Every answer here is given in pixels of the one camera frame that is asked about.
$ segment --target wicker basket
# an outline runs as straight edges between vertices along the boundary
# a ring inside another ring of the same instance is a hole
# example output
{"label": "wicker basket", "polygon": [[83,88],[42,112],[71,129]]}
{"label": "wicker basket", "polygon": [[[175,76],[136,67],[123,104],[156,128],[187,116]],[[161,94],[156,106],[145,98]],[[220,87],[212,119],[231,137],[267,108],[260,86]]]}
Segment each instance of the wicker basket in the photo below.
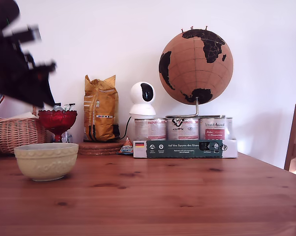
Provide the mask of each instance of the wicker basket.
{"label": "wicker basket", "polygon": [[[36,107],[32,114],[36,116]],[[46,129],[38,118],[0,118],[0,153],[12,154],[14,148],[45,143]]]}

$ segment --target security camera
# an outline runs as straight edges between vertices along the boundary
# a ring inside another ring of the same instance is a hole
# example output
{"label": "security camera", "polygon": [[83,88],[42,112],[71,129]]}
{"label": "security camera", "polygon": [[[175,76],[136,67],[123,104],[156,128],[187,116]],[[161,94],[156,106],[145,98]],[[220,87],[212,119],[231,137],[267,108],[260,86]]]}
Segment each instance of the security camera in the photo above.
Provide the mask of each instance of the security camera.
{"label": "security camera", "polygon": [[156,115],[151,103],[155,99],[154,88],[147,82],[138,82],[130,90],[130,97],[134,105],[130,109],[130,115],[134,119],[148,119]]}

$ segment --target german flag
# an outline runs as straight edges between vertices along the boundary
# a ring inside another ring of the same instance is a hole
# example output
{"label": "german flag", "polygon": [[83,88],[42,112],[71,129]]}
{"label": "german flag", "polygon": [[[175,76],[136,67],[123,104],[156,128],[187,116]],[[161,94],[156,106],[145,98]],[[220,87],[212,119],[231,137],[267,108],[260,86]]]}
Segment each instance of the german flag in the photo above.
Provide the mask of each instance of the german flag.
{"label": "german flag", "polygon": [[135,143],[135,147],[143,148],[145,147],[145,143]]}

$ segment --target green box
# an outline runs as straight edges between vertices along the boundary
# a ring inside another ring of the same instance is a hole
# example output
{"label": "green box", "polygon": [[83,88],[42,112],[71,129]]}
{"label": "green box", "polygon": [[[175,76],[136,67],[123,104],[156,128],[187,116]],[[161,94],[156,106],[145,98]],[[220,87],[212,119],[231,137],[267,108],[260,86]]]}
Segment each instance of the green box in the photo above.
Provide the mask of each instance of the green box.
{"label": "green box", "polygon": [[236,140],[134,141],[135,158],[236,158]]}

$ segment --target can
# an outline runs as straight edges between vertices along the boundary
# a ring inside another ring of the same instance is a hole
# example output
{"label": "can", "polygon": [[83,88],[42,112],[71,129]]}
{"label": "can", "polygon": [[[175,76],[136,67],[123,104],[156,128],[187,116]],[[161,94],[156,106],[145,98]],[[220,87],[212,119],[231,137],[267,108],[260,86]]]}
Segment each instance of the can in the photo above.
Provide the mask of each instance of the can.
{"label": "can", "polygon": [[233,139],[232,118],[200,118],[200,139]]}
{"label": "can", "polygon": [[135,140],[167,140],[166,119],[135,119]]}
{"label": "can", "polygon": [[198,140],[198,118],[167,118],[168,140]]}

